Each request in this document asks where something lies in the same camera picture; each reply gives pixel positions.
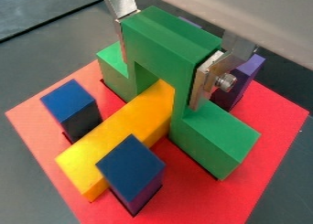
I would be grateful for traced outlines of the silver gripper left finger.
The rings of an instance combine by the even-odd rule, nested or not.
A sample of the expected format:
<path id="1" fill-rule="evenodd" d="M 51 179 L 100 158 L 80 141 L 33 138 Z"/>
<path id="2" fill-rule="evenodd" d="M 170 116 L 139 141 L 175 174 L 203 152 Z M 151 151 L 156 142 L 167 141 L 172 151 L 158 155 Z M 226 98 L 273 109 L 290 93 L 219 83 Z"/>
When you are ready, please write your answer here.
<path id="1" fill-rule="evenodd" d="M 121 58 L 123 58 L 123 61 L 127 61 L 120 22 L 128 16 L 139 12 L 136 3 L 135 3 L 135 0 L 104 0 L 104 2 L 105 2 L 107 9 L 113 20 L 113 26 L 115 26 L 115 30 L 116 30 L 116 34 L 117 34 L 117 38 L 120 42 Z"/>

